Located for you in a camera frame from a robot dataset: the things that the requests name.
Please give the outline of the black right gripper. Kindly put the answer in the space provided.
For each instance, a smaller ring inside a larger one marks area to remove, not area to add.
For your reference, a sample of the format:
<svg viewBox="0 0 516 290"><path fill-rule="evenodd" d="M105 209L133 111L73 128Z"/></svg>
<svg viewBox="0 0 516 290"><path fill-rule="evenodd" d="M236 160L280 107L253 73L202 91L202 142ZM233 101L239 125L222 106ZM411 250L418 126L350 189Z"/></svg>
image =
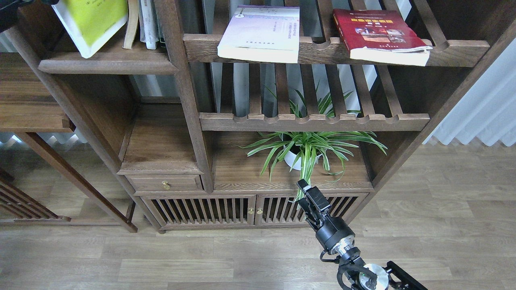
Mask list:
<svg viewBox="0 0 516 290"><path fill-rule="evenodd" d="M303 209L305 221L314 229L316 239L330 255L343 255L354 248L355 233L341 217L330 215L330 203L317 187L311 187L306 180L297 182L304 197L298 200Z"/></svg>

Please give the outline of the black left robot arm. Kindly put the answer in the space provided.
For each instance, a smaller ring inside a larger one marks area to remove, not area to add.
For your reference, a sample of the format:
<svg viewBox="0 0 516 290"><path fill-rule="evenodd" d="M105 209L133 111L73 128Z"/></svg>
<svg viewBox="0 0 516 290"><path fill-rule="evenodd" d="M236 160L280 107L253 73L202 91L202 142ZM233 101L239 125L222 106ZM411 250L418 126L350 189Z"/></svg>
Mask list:
<svg viewBox="0 0 516 290"><path fill-rule="evenodd" d="M37 33L53 31L61 24L54 14L51 4L54 0L2 0L0 2L0 31L21 22L21 25Z"/></svg>

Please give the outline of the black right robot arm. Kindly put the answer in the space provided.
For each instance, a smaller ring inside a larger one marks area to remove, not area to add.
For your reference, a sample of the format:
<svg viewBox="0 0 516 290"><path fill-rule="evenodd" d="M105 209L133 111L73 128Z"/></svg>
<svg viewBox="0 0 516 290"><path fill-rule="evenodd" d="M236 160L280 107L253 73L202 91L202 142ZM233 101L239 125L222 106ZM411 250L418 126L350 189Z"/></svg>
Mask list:
<svg viewBox="0 0 516 290"><path fill-rule="evenodd" d="M305 197L298 200L315 237L324 248L320 260L337 263L337 282L343 290L425 290L411 275L392 261L386 267L365 263L354 245L355 233L341 217L330 215L330 203L317 187L299 180Z"/></svg>

